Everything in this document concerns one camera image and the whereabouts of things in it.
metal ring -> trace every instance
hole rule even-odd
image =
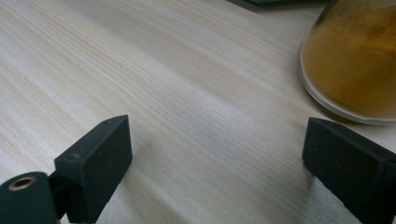
[[[27,187],[33,185],[35,183],[36,178],[33,175],[24,176],[17,180],[14,180],[9,186],[8,189],[12,191],[26,189]]]

brown liquid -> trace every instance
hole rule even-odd
[[[332,103],[372,119],[396,119],[396,7],[322,21],[305,40],[302,67]]]

light wood grain surface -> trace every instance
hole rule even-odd
[[[1,182],[127,114],[133,165],[98,223],[359,223],[301,159],[308,118],[332,118],[298,78],[323,7],[1,0]],[[346,126],[396,150],[395,126]]]

